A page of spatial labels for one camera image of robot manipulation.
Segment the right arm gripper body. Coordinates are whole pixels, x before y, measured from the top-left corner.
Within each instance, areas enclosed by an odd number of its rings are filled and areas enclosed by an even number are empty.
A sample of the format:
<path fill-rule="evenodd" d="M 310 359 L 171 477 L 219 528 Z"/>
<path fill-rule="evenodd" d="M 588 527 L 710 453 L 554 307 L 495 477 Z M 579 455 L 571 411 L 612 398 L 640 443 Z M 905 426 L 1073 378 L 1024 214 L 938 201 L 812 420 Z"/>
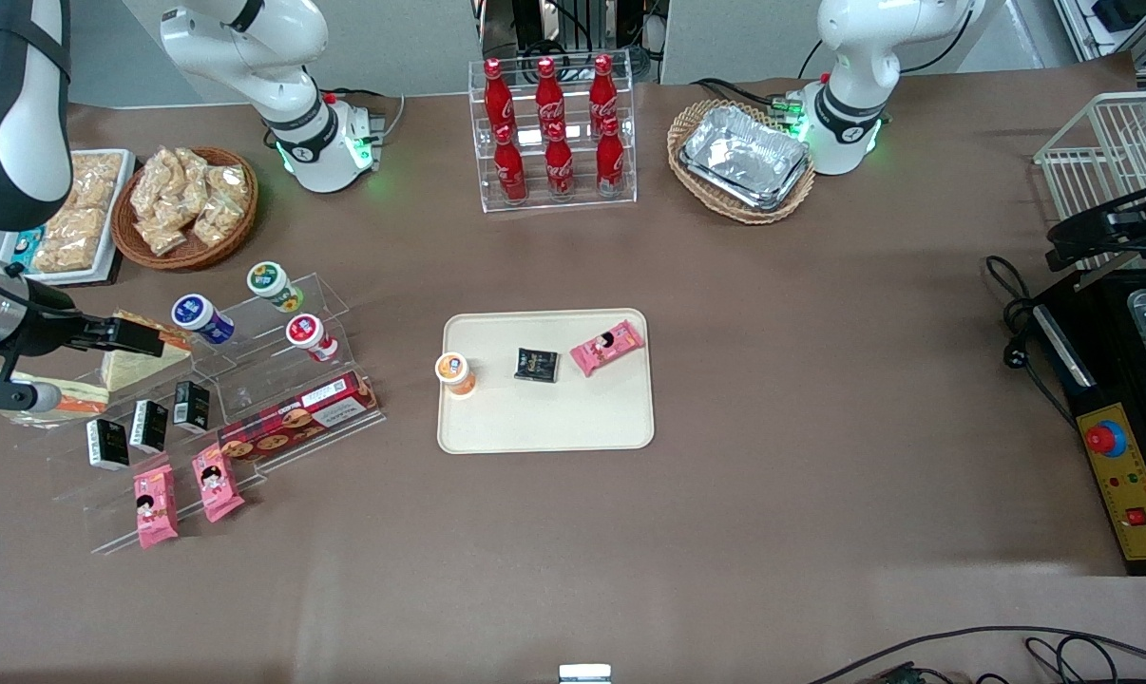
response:
<path fill-rule="evenodd" d="M 0 351 L 21 356 L 42 356 L 66 344 L 66 319 L 46 317 L 48 309 L 65 310 L 66 294 L 22 276 L 7 273 L 0 261 Z"/>

